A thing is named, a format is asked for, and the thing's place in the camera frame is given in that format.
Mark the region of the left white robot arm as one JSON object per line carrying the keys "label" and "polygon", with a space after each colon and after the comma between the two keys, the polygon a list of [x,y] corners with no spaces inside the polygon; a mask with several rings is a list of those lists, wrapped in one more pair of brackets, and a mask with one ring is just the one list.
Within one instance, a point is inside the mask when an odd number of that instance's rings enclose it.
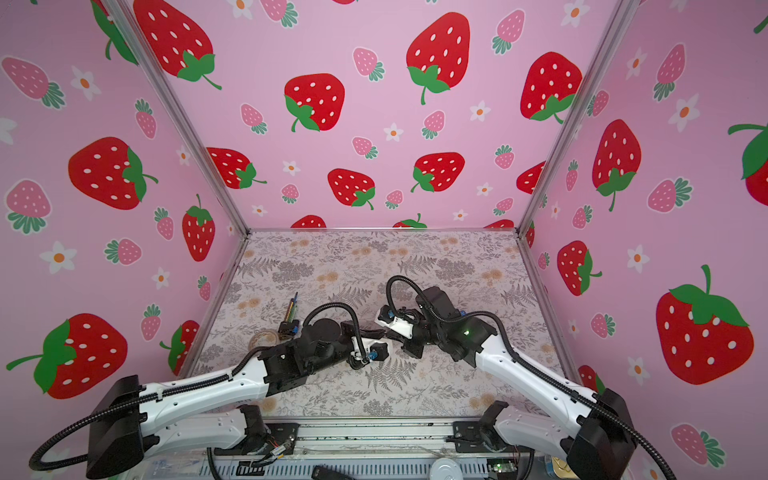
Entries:
{"label": "left white robot arm", "polygon": [[89,427],[86,477],[107,479],[160,452],[163,431],[228,404],[289,391],[340,363],[360,369],[387,358],[380,338],[364,339],[347,321],[323,318],[288,342],[258,347],[236,366],[166,383],[142,385],[136,375],[116,381]]}

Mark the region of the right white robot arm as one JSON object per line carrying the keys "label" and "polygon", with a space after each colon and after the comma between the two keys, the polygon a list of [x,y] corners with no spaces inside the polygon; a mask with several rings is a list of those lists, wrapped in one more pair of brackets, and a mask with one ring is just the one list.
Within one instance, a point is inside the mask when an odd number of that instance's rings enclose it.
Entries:
{"label": "right white robot arm", "polygon": [[454,361],[503,381],[535,403],[541,414],[494,408],[486,438],[529,447],[563,459],[580,479],[621,479],[640,446],[626,401],[606,388],[570,381],[515,348],[502,320],[488,311],[462,312],[437,287],[416,291],[414,309],[388,304],[381,325],[400,338],[413,357],[434,345]]}

